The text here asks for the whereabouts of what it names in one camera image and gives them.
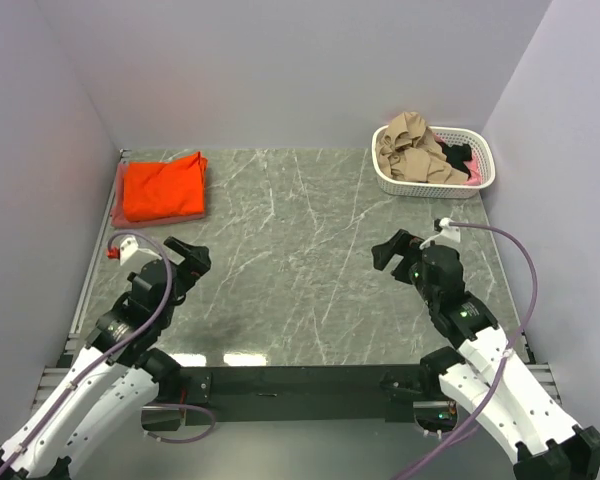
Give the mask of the beige t-shirt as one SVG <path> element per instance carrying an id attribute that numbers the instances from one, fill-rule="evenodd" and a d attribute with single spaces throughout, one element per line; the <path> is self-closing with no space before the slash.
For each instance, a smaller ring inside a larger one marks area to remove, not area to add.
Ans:
<path id="1" fill-rule="evenodd" d="M 464 185 L 469 174 L 454 168 L 424 118 L 417 112 L 394 117 L 375 145 L 378 167 L 386 177 L 412 183 Z"/>

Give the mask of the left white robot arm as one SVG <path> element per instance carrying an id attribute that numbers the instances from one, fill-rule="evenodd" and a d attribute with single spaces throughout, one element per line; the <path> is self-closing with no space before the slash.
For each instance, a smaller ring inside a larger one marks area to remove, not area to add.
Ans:
<path id="1" fill-rule="evenodd" d="M 108 240 L 106 254 L 128 269 L 130 287 L 49 397 L 0 445 L 0 479 L 68 479 L 116 424 L 182 392 L 181 365 L 154 345 L 210 270 L 210 253 L 175 237 L 142 246 L 144 238 L 124 230 Z"/>

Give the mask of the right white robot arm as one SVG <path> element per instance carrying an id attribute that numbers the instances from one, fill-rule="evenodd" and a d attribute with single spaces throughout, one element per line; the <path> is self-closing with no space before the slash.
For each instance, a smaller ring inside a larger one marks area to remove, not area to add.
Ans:
<path id="1" fill-rule="evenodd" d="M 459 241 L 460 225 L 440 221 L 436 235 L 421 239 L 405 230 L 372 248 L 373 266 L 396 255 L 395 280 L 413 286 L 449 347 L 424 358 L 419 387 L 444 396 L 468 418 L 440 445 L 399 473 L 408 479 L 479 424 L 502 448 L 518 479 L 595 479 L 600 471 L 600 433 L 566 413 L 519 358 L 495 316 L 464 282 L 460 254 L 439 239 Z"/>

